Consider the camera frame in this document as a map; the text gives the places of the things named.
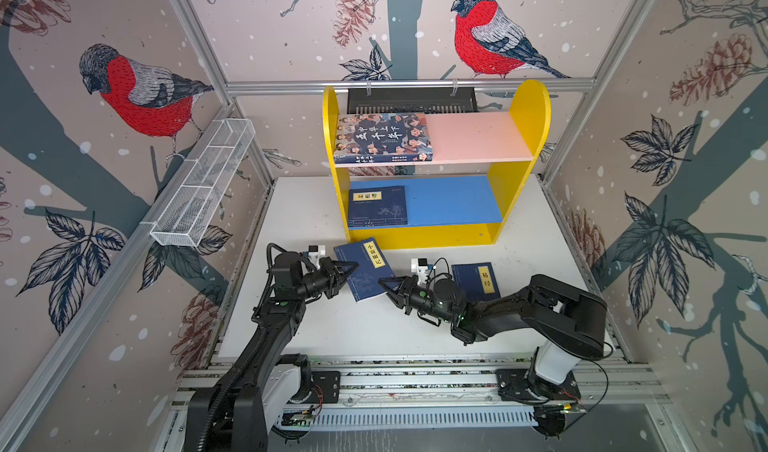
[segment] blue shelf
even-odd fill
[[[406,188],[407,226],[350,227],[403,228],[463,226],[502,221],[496,198],[486,176],[399,178],[352,182],[351,189],[404,186]]]

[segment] bird wing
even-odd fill
[[[525,38],[525,31],[497,6],[490,22],[472,28],[472,36],[484,49],[506,55],[505,52],[515,48]]]
[[[172,103],[174,97],[173,73],[165,67],[146,66],[128,59],[134,71],[136,85],[128,100],[139,107],[160,108]]]

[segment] blue book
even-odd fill
[[[490,262],[481,264],[452,265],[453,280],[467,293],[470,302],[488,302],[501,298],[496,285],[496,276]]]
[[[407,226],[406,188],[395,186],[350,190],[346,223],[350,228]]]
[[[334,247],[336,258],[344,262],[357,262],[358,268],[350,275],[350,285],[355,302],[384,293],[380,278],[395,277],[376,239],[371,237],[353,244]]]

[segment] white table surface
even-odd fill
[[[256,330],[250,320],[266,280],[266,245],[274,242],[291,251],[309,245],[333,247],[346,243],[339,203],[330,177],[281,177],[266,212],[242,289],[219,350],[220,358],[237,357]],[[533,274],[586,289],[552,211],[536,178],[531,177],[494,246],[416,248],[384,251],[395,274],[411,273],[411,258],[450,264],[491,262],[502,296],[517,292]],[[444,264],[438,265],[438,272]],[[355,303],[348,286],[331,300],[307,306],[296,336],[285,354],[335,360],[437,360],[496,358],[530,354],[544,337],[530,328],[496,334],[487,342],[464,346],[439,328],[406,316],[385,294]]]

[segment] white dot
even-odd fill
[[[125,355],[125,345],[119,345],[113,351],[110,352],[109,360],[113,362],[117,362],[121,360],[124,355]]]

